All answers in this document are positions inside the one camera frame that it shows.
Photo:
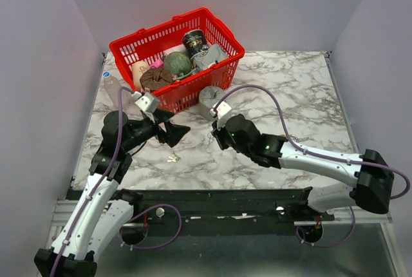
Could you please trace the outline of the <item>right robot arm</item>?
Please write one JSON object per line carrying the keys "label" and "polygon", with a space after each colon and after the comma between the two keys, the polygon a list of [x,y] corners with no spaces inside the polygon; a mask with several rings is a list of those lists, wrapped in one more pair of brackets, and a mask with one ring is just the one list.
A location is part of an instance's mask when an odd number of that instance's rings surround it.
{"label": "right robot arm", "polygon": [[259,166],[297,169],[336,180],[334,185],[306,191],[296,204],[297,215],[303,220],[353,205],[380,215],[389,211],[394,174],[377,151],[338,154],[293,145],[284,136],[261,133],[241,114],[226,123],[213,122],[212,135],[221,149],[232,148]]}

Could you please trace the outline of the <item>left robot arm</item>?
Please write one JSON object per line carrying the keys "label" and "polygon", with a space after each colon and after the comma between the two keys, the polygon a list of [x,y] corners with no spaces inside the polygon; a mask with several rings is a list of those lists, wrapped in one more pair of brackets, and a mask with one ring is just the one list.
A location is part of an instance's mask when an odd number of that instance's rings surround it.
{"label": "left robot arm", "polygon": [[130,194],[112,201],[108,213],[103,213],[131,165],[130,151],[153,137],[172,148],[190,131],[188,126],[173,124],[171,117],[173,113],[164,110],[142,120],[130,120],[122,111],[104,117],[102,143],[77,205],[51,247],[35,255],[41,276],[95,275],[98,257],[123,224],[142,217],[140,197]]}

